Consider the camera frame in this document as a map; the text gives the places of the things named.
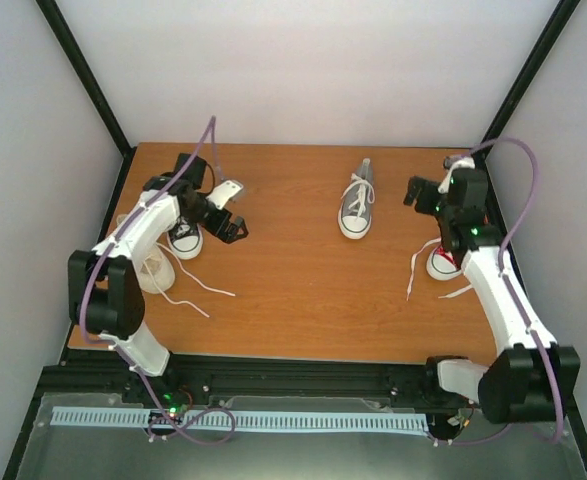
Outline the white lace of grey sneaker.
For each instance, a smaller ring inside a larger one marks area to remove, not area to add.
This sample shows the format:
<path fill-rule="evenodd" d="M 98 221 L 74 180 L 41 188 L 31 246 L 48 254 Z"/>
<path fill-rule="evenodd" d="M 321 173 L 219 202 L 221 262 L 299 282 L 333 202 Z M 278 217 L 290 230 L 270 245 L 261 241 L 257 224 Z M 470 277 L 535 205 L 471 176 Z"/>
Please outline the white lace of grey sneaker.
<path fill-rule="evenodd" d="M 342 226 L 358 232 L 370 225 L 372 205 L 375 202 L 375 190 L 370 180 L 352 173 L 341 200 L 338 219 Z"/>

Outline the grey low-top sneaker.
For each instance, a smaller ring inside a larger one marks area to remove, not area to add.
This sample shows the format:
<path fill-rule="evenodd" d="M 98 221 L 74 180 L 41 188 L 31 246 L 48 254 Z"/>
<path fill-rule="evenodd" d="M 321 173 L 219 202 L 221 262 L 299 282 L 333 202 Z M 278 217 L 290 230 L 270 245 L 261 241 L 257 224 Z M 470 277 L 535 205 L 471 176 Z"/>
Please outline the grey low-top sneaker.
<path fill-rule="evenodd" d="M 364 158 L 351 174 L 349 184 L 341 196 L 337 221 L 341 233 L 347 239 L 360 240 L 368 233 L 375 199 L 371 159 Z"/>

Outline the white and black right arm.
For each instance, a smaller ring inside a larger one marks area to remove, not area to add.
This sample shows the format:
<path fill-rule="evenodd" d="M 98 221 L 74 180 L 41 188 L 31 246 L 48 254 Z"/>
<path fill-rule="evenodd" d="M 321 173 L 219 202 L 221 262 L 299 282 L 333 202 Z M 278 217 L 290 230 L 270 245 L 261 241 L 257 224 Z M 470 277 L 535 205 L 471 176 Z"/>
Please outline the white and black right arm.
<path fill-rule="evenodd" d="M 469 167 L 450 169 L 441 183 L 419 176 L 408 181 L 405 204 L 436 219 L 440 242 L 474 290 L 497 351 L 488 367 L 454 356 L 427 364 L 438 389 L 478 404 L 493 424 L 561 425 L 580 358 L 557 343 L 530 304 L 500 230 L 486 220 L 487 192 L 486 173 Z"/>

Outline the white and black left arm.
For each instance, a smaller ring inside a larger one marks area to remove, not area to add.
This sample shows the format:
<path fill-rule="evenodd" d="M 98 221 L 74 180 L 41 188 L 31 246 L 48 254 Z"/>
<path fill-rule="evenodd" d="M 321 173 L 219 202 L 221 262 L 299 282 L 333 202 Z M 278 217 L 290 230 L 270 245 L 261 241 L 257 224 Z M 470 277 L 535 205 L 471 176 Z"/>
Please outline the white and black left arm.
<path fill-rule="evenodd" d="M 206 161 L 178 156 L 175 170 L 151 177 L 124 221 L 89 251 L 68 260 L 69 316 L 86 337 L 117 350 L 130 369 L 148 376 L 145 388 L 159 402 L 174 400 L 181 378 L 167 368 L 169 350 L 144 321 L 145 301 L 138 275 L 160 236 L 184 219 L 204 227 L 226 244 L 248 236 L 244 219 L 226 208 L 244 186 L 222 181 L 208 194 L 200 191 Z"/>

